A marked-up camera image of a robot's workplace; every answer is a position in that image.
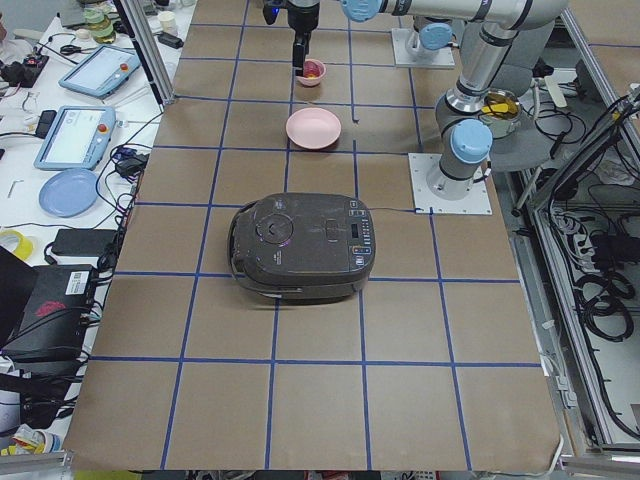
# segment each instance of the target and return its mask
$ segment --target brown table surface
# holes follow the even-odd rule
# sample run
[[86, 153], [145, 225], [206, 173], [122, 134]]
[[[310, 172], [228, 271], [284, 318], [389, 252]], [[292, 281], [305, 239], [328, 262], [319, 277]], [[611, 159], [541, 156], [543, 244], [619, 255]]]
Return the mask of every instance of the brown table surface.
[[[303, 88], [286, 15], [266, 27], [259, 5], [197, 5], [65, 441], [77, 467], [546, 469], [559, 430], [492, 185], [491, 216], [412, 212], [406, 154], [441, 151], [457, 70], [395, 68], [398, 18], [324, 1], [328, 73]], [[287, 140], [309, 104], [342, 121], [326, 151]], [[301, 306], [236, 285], [231, 217], [282, 191], [376, 209], [364, 291]]]

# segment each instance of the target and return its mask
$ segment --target metal mounting plate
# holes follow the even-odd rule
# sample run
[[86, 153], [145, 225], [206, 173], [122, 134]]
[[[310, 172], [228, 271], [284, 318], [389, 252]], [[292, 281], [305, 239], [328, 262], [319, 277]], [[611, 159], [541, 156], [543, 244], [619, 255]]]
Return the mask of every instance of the metal mounting plate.
[[[484, 182], [474, 183], [469, 194], [462, 200], [445, 200], [435, 195], [427, 185], [429, 169], [440, 161], [440, 154], [410, 153], [411, 185], [413, 187], [413, 203], [418, 213], [435, 214], [452, 213], [458, 215], [491, 215], [491, 203]], [[482, 178], [482, 170], [478, 168], [474, 178]]]
[[412, 57], [405, 48], [409, 35], [411, 35], [411, 30], [408, 28], [391, 29], [393, 56], [396, 59], [397, 67], [452, 69], [456, 66], [456, 63], [453, 60], [453, 53], [451, 53], [451, 48], [449, 47], [441, 48], [440, 50], [433, 52], [433, 55], [429, 57]]

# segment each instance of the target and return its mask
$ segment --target black device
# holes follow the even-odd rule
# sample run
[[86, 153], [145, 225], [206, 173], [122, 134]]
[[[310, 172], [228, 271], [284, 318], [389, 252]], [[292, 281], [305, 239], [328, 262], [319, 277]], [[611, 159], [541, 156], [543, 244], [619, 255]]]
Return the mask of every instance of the black device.
[[123, 178], [135, 177], [147, 168], [148, 153], [138, 153], [134, 148], [118, 147], [113, 154], [115, 170]]
[[93, 305], [95, 275], [91, 265], [30, 267], [0, 248], [0, 311], [2, 328], [9, 329], [8, 338], [2, 338], [3, 355], [21, 362], [77, 358], [86, 332], [83, 315]]
[[163, 45], [167, 45], [175, 49], [182, 48], [184, 46], [184, 42], [181, 38], [178, 38], [175, 35], [171, 35], [167, 32], [162, 32], [160, 35], [158, 35], [158, 41]]
[[591, 236], [593, 262], [598, 270], [615, 269], [622, 263], [640, 263], [640, 238], [628, 235]]
[[13, 62], [10, 65], [0, 64], [0, 76], [10, 87], [31, 88], [49, 61], [47, 55], [39, 53], [29, 54], [22, 63]]
[[367, 282], [375, 257], [371, 214], [344, 195], [280, 193], [245, 205], [229, 229], [238, 283], [265, 296], [332, 299]]
[[27, 393], [20, 393], [20, 419], [31, 428], [49, 428], [57, 416], [64, 416], [71, 413], [71, 408], [65, 407], [61, 410], [61, 403], [69, 391], [69, 386], [73, 383], [69, 380], [78, 373], [82, 363], [78, 360], [66, 360], [58, 362], [35, 362], [20, 363], [14, 362], [16, 370], [29, 375], [25, 378], [27, 382], [33, 381], [37, 384], [54, 386], [55, 390], [44, 390]]
[[55, 110], [43, 110], [40, 114], [40, 119], [38, 120], [38, 126], [36, 127], [36, 137], [38, 138], [47, 138], [47, 133], [49, 133], [49, 129], [51, 125], [53, 125], [53, 121], [56, 119], [56, 115], [58, 112]]
[[51, 253], [58, 256], [99, 257], [116, 240], [115, 230], [66, 228], [58, 230]]

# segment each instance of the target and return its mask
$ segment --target green jar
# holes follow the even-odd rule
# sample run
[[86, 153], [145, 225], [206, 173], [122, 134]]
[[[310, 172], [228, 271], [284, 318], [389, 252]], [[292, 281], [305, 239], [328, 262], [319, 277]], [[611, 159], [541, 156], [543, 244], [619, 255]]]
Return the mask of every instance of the green jar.
[[113, 43], [116, 40], [116, 32], [111, 20], [100, 10], [87, 8], [84, 11], [84, 19], [91, 36], [98, 43]]

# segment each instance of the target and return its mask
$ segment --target wire bundle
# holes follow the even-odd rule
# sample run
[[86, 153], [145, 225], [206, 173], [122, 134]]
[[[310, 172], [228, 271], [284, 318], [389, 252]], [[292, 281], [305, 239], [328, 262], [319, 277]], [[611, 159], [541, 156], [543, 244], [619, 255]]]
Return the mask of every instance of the wire bundle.
[[[638, 106], [638, 99], [629, 99], [628, 96], [621, 97], [613, 102], [605, 112], [596, 120], [593, 126], [585, 133], [582, 142], [578, 148], [578, 151], [573, 156], [573, 161], [578, 162], [584, 159], [585, 155], [589, 155], [584, 162], [584, 168], [577, 174], [568, 174], [568, 169], [563, 174], [559, 175], [555, 179], [555, 183], [551, 189], [551, 195], [546, 205], [546, 216], [550, 226], [552, 236], [562, 253], [562, 259], [565, 263], [566, 271], [569, 278], [574, 285], [574, 300], [576, 305], [576, 313], [580, 320], [580, 325], [583, 332], [584, 341], [587, 347], [589, 358], [593, 364], [594, 372], [598, 381], [600, 395], [603, 403], [609, 413], [612, 421], [627, 435], [640, 440], [640, 433], [626, 425], [620, 418], [620, 414], [613, 408], [611, 399], [607, 391], [606, 379], [602, 373], [602, 369], [596, 357], [596, 349], [594, 349], [589, 333], [603, 338], [607, 341], [620, 343], [623, 340], [629, 338], [633, 334], [633, 319], [624, 303], [621, 301], [624, 299], [630, 299], [635, 296], [635, 290], [630, 282], [624, 278], [619, 272], [615, 271], [615, 262], [611, 271], [603, 272], [602, 275], [594, 275], [592, 272], [588, 272], [583, 263], [579, 260], [583, 257], [577, 255], [580, 252], [575, 252], [571, 248], [569, 238], [576, 233], [586, 233], [587, 237], [590, 237], [595, 231], [589, 231], [586, 226], [586, 221], [595, 220], [591, 217], [580, 217], [577, 214], [578, 210], [588, 211], [595, 213], [601, 218], [606, 219], [607, 227], [604, 229], [605, 233], [608, 233], [610, 229], [616, 233], [626, 233], [624, 230], [624, 222], [632, 216], [640, 215], [640, 212], [633, 212], [620, 216], [618, 219], [613, 220], [604, 210], [602, 205], [596, 201], [597, 208], [584, 208], [576, 209], [573, 212], [563, 211], [560, 212], [555, 206], [555, 202], [559, 193], [562, 192], [562, 187], [570, 182], [579, 183], [584, 178], [593, 174], [595, 166], [602, 160], [605, 152], [609, 148], [617, 149], [618, 142], [622, 139], [622, 133], [624, 131], [624, 122], [633, 114], [640, 110]], [[602, 122], [608, 120], [610, 125], [606, 128], [600, 128]], [[635, 146], [632, 145], [638, 157], [638, 152]], [[628, 162], [622, 158], [622, 164], [629, 170], [629, 173], [638, 178], [638, 171], [633, 168]], [[588, 189], [589, 195], [595, 201], [590, 188]], [[576, 279], [576, 273], [580, 273], [580, 278]], [[587, 298], [584, 293], [584, 286], [593, 283], [600, 287], [597, 294]], [[622, 315], [624, 319], [625, 328], [622, 332], [617, 334], [610, 334], [603, 331], [597, 323], [597, 318], [610, 316], [614, 314]]]

